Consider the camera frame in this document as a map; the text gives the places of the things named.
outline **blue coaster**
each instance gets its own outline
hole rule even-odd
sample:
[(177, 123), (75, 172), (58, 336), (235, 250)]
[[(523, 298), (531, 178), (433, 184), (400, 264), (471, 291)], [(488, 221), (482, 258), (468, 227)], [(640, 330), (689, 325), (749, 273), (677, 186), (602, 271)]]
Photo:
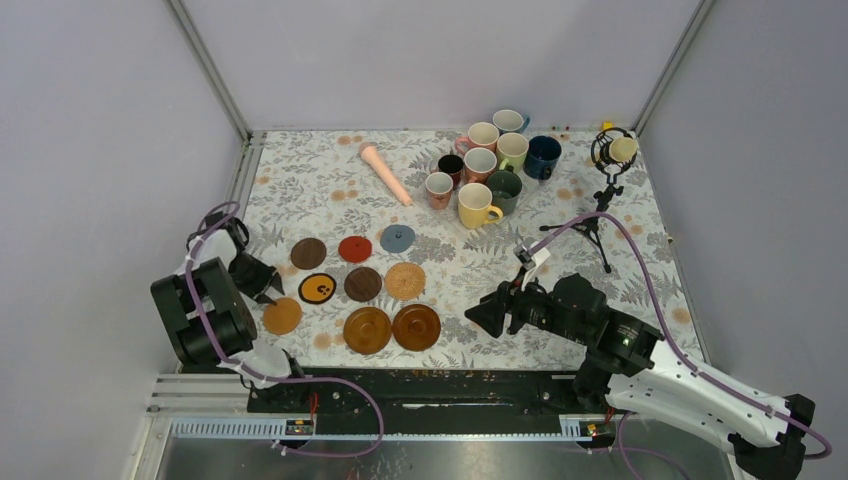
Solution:
[(415, 230), (406, 225), (389, 225), (380, 237), (380, 246), (389, 253), (403, 253), (415, 241)]

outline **blue mug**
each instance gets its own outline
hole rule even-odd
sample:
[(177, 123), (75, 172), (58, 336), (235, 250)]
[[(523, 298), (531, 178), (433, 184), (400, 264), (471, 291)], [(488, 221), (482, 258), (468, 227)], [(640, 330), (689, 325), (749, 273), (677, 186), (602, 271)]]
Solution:
[(533, 137), (524, 160), (524, 173), (536, 180), (547, 180), (554, 173), (561, 155), (562, 145), (559, 140), (547, 135)]

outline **yellow object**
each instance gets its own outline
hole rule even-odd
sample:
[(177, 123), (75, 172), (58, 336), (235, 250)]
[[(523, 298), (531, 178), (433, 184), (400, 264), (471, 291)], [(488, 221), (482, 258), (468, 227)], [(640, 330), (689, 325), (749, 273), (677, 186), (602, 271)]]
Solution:
[(482, 183), (469, 183), (459, 190), (459, 220), (465, 228), (480, 228), (498, 223), (503, 210), (492, 205), (492, 191)]
[(268, 333), (285, 335), (297, 328), (302, 317), (303, 311), (297, 300), (285, 297), (277, 300), (276, 305), (268, 305), (262, 320)]
[(610, 157), (618, 163), (627, 163), (636, 155), (639, 144), (627, 137), (616, 138), (610, 143)]
[(333, 296), (336, 281), (326, 273), (310, 275), (300, 284), (300, 299), (306, 303), (319, 305)]

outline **brown coaster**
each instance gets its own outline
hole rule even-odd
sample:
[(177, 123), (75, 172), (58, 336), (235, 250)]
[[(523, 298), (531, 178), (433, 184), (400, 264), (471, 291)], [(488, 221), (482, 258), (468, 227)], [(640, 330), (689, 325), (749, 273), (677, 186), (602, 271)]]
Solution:
[(386, 272), (386, 291), (398, 300), (412, 300), (421, 295), (427, 276), (414, 263), (398, 263)]
[(392, 323), (395, 341), (413, 352), (427, 350), (435, 345), (441, 332), (439, 315), (427, 305), (414, 304), (403, 307)]
[(292, 247), (292, 265), (301, 270), (312, 270), (327, 258), (327, 246), (317, 238), (304, 238)]
[(386, 312), (364, 307), (350, 314), (345, 321), (345, 343), (356, 353), (371, 355), (382, 350), (392, 338), (392, 324)]
[(345, 278), (345, 293), (351, 300), (367, 302), (383, 288), (383, 278), (373, 268), (359, 267)]
[(276, 305), (268, 305), (262, 315), (265, 330), (274, 335), (285, 335), (291, 332), (300, 324), (301, 318), (303, 318), (303, 310), (300, 304), (297, 300), (288, 297), (278, 299)]

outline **orange coaster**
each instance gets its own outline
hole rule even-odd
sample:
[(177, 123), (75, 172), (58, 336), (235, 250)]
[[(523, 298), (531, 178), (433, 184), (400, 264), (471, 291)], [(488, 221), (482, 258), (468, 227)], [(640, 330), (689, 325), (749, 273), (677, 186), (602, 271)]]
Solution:
[(371, 355), (382, 350), (392, 338), (392, 324), (386, 312), (364, 307), (350, 314), (345, 321), (345, 343), (356, 353)]
[(278, 299), (276, 305), (271, 304), (265, 308), (262, 322), (268, 333), (285, 335), (297, 328), (301, 318), (303, 310), (300, 309), (300, 304), (297, 300), (286, 297)]
[(298, 293), (304, 302), (320, 305), (336, 293), (336, 280), (326, 273), (315, 273), (303, 279)]

